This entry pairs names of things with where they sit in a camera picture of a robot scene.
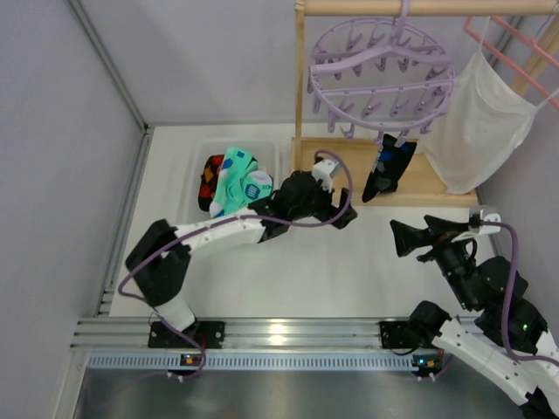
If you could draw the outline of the black sport sock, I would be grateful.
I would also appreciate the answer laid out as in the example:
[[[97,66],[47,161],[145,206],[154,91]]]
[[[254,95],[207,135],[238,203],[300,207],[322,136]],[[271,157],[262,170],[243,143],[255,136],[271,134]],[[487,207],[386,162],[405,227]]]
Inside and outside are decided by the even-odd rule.
[[[416,148],[415,141],[406,141],[398,147],[396,137],[383,135],[383,142],[362,192],[363,203],[371,201],[378,194],[397,190],[398,182],[408,168]]]

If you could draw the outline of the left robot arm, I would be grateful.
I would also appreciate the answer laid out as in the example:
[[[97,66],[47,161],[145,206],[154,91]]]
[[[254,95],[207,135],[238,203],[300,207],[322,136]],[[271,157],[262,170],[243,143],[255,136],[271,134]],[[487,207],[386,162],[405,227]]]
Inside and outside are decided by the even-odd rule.
[[[155,311],[171,331],[185,333],[197,317],[182,295],[190,263],[245,244],[261,244],[285,234],[292,226],[306,228],[332,225],[345,228],[356,219],[351,206],[353,188],[340,193],[333,204],[330,175],[310,171],[293,172],[271,195],[258,199],[229,216],[204,223],[172,226],[161,219],[152,223],[125,260],[128,275],[123,283],[134,281],[138,299]]]

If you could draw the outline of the red yellow argyle sock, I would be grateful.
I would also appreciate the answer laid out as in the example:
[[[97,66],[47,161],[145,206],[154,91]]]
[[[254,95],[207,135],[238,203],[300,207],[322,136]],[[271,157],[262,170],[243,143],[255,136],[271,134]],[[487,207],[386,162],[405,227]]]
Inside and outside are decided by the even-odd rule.
[[[198,207],[201,211],[210,210],[210,204],[217,191],[217,180],[223,161],[224,155],[211,155],[204,164],[197,194]]]

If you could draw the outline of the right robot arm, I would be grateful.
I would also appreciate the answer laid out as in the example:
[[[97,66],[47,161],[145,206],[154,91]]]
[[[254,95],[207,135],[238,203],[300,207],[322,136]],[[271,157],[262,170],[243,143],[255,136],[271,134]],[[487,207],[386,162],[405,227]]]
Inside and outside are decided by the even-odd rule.
[[[471,333],[436,303],[420,302],[405,322],[381,325],[383,348],[407,356],[435,348],[499,387],[526,418],[558,416],[558,345],[548,322],[524,297],[528,281],[517,269],[518,236],[500,215],[472,209],[465,223],[424,216],[425,228],[390,221],[396,252],[421,248],[462,309],[476,313]]]

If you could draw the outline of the purple round clip hanger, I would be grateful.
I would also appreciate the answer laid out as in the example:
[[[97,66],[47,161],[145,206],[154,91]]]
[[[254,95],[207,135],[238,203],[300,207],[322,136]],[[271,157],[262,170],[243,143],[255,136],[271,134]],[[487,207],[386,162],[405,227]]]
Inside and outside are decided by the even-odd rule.
[[[356,17],[328,29],[309,59],[307,92],[327,130],[350,141],[357,128],[391,134],[403,143],[426,134],[451,101],[452,55],[432,35],[411,25],[410,4],[395,17]]]

